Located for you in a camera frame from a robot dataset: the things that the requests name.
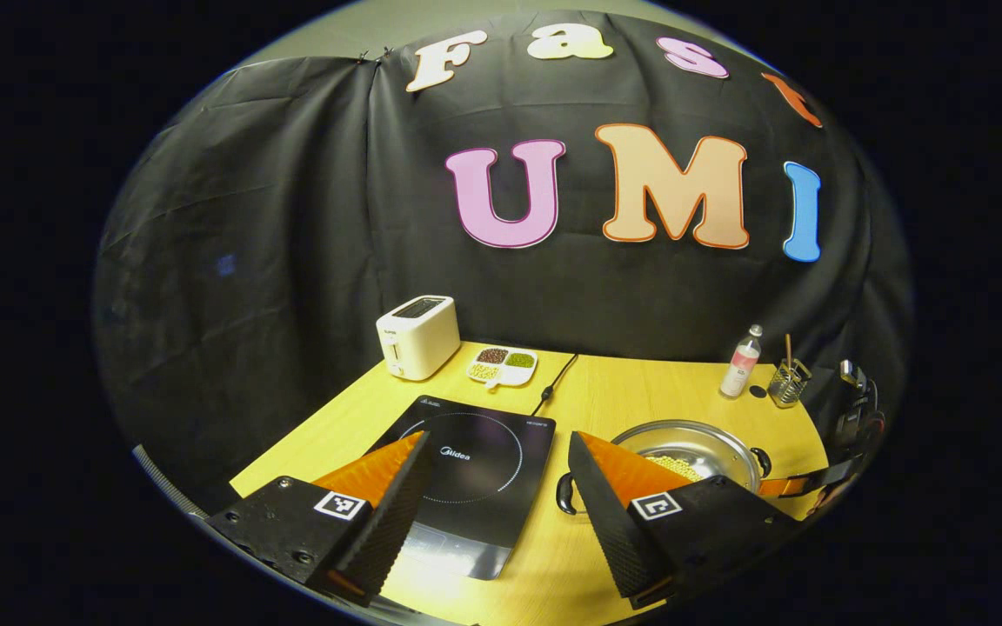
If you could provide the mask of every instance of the white toaster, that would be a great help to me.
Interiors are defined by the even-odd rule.
[[[410,299],[379,318],[378,338],[390,374],[425,380],[461,345],[454,298],[421,295]]]

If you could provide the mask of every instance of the metal pen cup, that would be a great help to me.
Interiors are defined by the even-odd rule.
[[[795,360],[795,369],[788,365],[787,360],[781,360],[776,368],[772,382],[768,384],[768,395],[776,403],[776,407],[790,409],[799,404],[799,397],[811,382],[811,370],[802,361]]]

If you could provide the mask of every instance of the cooktop surface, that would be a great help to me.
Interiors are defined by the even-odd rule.
[[[370,451],[421,431],[431,433],[434,472],[401,554],[497,578],[544,478],[556,423],[421,396]]]

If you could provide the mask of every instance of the black handle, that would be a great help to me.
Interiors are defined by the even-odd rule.
[[[571,479],[569,472],[559,477],[559,484],[556,485],[556,504],[559,504],[560,511],[564,514],[577,515],[577,511],[574,511],[574,507],[570,504],[571,496],[574,495]]]
[[[769,457],[768,453],[761,451],[760,448],[748,448],[748,450],[755,453],[757,460],[761,461],[761,469],[764,470],[761,478],[768,478],[768,475],[772,473],[772,457]]]

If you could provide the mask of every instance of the plastic bottle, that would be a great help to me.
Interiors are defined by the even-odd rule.
[[[728,362],[728,371],[721,379],[718,392],[721,396],[730,400],[735,399],[744,392],[744,384],[748,381],[748,374],[753,372],[756,362],[761,359],[761,336],[764,330],[760,325],[753,325],[748,329],[748,336],[740,340],[732,353],[732,359]]]

